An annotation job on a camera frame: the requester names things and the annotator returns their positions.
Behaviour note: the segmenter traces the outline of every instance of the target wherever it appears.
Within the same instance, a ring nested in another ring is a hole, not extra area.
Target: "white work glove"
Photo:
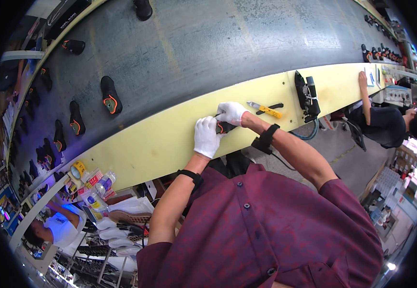
[[[241,118],[244,112],[248,111],[238,102],[223,102],[218,105],[216,118],[218,121],[228,122],[232,125],[241,126]]]
[[[194,127],[194,151],[213,159],[220,140],[227,134],[216,133],[217,120],[212,116],[199,119]]]

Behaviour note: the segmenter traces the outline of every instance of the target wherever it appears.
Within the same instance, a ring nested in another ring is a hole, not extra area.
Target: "yellow tape roll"
[[[73,173],[74,178],[80,179],[82,175],[84,175],[84,172],[86,171],[84,163],[80,161],[74,162],[74,164],[71,165],[71,173]]]

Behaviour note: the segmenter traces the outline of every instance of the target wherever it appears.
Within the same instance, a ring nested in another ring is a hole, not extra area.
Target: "utility knife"
[[[260,111],[263,111],[263,112],[265,112],[265,113],[267,113],[269,115],[273,115],[276,118],[279,118],[279,119],[282,118],[282,113],[281,112],[277,112],[274,109],[265,107],[263,105],[257,104],[257,103],[252,102],[252,101],[247,101],[247,105],[249,105],[250,107],[256,108],[256,109],[258,109]]]

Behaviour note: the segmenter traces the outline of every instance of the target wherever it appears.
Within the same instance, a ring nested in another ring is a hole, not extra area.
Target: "hand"
[[[248,110],[238,102],[223,102],[218,105],[216,118],[218,121],[231,123],[242,127],[242,115]]]
[[[367,75],[365,75],[365,71],[359,72],[359,87],[367,89]]]
[[[20,89],[21,89],[21,79],[16,79],[16,84],[14,88],[15,95],[20,95]]]
[[[194,151],[200,153],[210,159],[213,159],[220,140],[227,134],[216,133],[217,120],[212,116],[199,119],[194,127]]]

